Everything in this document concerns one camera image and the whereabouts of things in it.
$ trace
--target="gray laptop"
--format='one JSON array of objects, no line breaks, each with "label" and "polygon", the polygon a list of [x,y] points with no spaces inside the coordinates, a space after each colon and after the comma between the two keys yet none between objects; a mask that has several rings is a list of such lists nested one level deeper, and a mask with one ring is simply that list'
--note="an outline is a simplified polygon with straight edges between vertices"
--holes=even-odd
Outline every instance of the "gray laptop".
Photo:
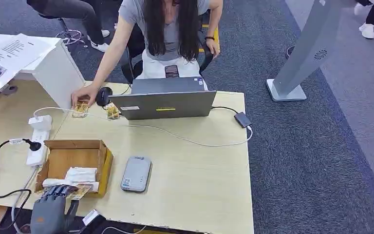
[{"label": "gray laptop", "polygon": [[208,116],[216,91],[204,91],[198,78],[198,86],[191,83],[194,79],[134,80],[130,95],[112,95],[110,100],[128,120]]},{"label": "gray laptop", "polygon": [[205,91],[202,77],[135,79],[131,94]]}]

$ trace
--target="prosthetic hand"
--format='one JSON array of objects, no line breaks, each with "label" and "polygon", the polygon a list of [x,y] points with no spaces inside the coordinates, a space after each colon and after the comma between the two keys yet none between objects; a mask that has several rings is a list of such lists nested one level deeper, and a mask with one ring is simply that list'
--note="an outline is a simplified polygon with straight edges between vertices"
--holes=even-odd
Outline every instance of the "prosthetic hand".
[{"label": "prosthetic hand", "polygon": [[32,209],[31,234],[64,234],[74,220],[79,201],[72,200],[67,214],[66,196],[73,186],[58,185],[44,193]]}]

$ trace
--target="yellow sticker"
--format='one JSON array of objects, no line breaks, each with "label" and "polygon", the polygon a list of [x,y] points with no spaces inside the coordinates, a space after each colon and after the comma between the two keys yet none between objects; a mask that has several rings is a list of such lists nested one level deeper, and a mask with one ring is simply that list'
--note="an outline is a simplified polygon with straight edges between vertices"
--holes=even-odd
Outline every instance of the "yellow sticker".
[{"label": "yellow sticker", "polygon": [[156,111],[175,111],[175,108],[156,109]]}]

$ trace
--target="computer mouse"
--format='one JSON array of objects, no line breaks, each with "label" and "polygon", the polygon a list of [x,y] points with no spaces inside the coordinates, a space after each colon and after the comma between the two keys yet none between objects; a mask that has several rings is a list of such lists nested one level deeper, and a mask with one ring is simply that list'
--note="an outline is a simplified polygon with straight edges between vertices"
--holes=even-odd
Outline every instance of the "computer mouse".
[{"label": "computer mouse", "polygon": [[105,106],[110,103],[109,95],[112,95],[112,89],[110,87],[102,87],[95,98],[98,106]]}]

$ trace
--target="woman's left arm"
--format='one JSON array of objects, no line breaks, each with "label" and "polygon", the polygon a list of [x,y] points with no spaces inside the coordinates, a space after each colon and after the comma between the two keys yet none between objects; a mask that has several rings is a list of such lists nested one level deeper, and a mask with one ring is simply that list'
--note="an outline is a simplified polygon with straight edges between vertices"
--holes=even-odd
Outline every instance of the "woman's left arm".
[{"label": "woman's left arm", "polygon": [[[207,36],[214,37],[214,32],[216,31],[216,28],[220,22],[220,18],[222,17],[223,0],[210,0],[209,8],[211,10],[211,13],[210,13],[210,24],[207,30]],[[210,48],[211,53],[216,58],[220,53],[220,48],[217,45],[217,43],[212,39],[207,39],[206,44]]]}]

